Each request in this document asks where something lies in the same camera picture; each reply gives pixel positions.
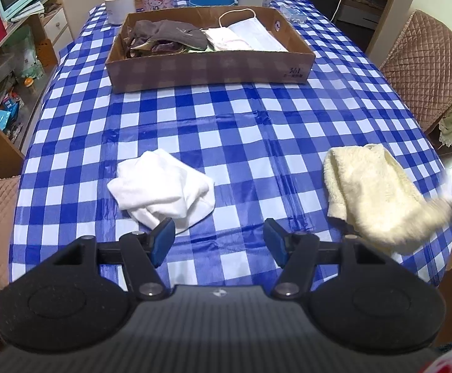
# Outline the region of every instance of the brown cardboard box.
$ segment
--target brown cardboard box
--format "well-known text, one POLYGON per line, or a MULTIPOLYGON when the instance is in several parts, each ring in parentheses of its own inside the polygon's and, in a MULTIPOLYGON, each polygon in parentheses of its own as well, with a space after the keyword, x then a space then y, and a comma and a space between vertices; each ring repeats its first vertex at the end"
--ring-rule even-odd
MULTIPOLYGON (((184 7, 129 14, 106 61, 113 91, 215 83, 306 83, 315 54, 274 8, 251 7, 258 20, 288 52, 222 51, 125 58, 123 39, 128 37, 129 29, 136 21, 168 19, 188 22, 198 28, 216 28, 221 14, 241 8, 245 7, 184 7)), ((251 17, 250 11, 232 12, 221 22, 223 26, 229 26, 251 17)))

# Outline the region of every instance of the white mug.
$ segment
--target white mug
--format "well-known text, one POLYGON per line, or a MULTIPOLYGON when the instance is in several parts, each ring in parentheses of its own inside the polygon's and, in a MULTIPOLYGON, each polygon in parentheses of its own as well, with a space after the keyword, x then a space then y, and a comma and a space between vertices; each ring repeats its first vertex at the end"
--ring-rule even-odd
POLYGON ((134 0, 104 0, 108 22, 113 25, 121 25, 127 14, 136 12, 134 0))

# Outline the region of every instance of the crumpled white cloth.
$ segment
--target crumpled white cloth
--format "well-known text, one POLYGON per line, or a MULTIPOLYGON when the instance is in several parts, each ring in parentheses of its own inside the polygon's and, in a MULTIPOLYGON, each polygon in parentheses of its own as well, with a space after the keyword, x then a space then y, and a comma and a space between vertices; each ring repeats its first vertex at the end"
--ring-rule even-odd
POLYGON ((120 210, 151 229, 172 217, 180 233, 215 207, 212 179, 162 149, 119 163, 107 188, 120 210))
POLYGON ((385 253, 412 254, 452 220, 452 198, 424 200, 381 144, 337 147, 324 160, 328 216, 385 253))

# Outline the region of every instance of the mask ear loop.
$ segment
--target mask ear loop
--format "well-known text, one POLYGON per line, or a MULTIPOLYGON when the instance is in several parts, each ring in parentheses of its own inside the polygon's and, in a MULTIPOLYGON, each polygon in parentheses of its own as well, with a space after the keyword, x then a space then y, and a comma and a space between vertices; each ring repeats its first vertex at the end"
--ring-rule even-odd
POLYGON ((243 8, 242 10, 231 10, 231 11, 225 12, 224 14, 222 14, 222 15, 219 17, 219 27, 220 27, 220 28, 223 27, 222 24, 221 24, 221 18, 222 18, 224 15, 229 14, 230 12, 240 12, 240 11, 252 11, 252 13, 254 14, 254 18, 257 18, 257 15, 255 14, 255 11, 252 10, 251 8, 243 8))

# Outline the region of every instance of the tablecloth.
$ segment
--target tablecloth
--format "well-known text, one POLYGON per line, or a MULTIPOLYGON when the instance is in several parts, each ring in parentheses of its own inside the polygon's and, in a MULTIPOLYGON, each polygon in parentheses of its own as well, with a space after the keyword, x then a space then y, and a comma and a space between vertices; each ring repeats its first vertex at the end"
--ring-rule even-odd
MULTIPOLYGON (((177 0, 187 5, 189 0, 177 0)), ((273 0, 309 18, 295 28, 316 53, 307 84, 220 84, 114 94, 105 60, 118 32, 98 6, 62 51, 26 155, 10 246, 15 280, 84 234, 114 241, 145 227, 106 188, 119 161, 162 148, 215 181, 212 214, 179 234, 159 267, 168 286, 261 284, 280 274, 262 223, 339 241, 326 217, 322 161, 331 147, 382 143, 425 197, 435 196, 443 166, 410 111, 382 74, 306 0, 273 0)), ((438 284, 452 226, 411 256, 396 256, 438 284)), ((122 269, 101 265, 125 286, 122 269)), ((337 273, 316 271, 315 284, 337 273)))

